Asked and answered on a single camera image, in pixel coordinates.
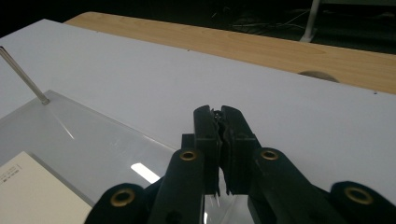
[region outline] dark floor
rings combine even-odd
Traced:
[[[310,0],[0,1],[0,36],[41,19],[67,21],[86,11],[171,21],[298,41]],[[396,8],[322,5],[313,43],[396,54]]]

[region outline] wooden table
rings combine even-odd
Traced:
[[[341,83],[396,94],[396,55],[96,12],[65,23],[292,73],[320,71]]]

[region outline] white paper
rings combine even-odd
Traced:
[[[0,168],[4,224],[81,224],[91,208],[27,153]]]

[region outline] black robot arm part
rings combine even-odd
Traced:
[[[120,184],[101,197],[86,224],[202,224],[205,195],[248,195],[256,224],[396,223],[396,207],[372,189],[341,182],[312,185],[281,151],[262,147],[242,113],[208,105],[193,112],[195,133],[183,134],[166,174],[146,189]]]

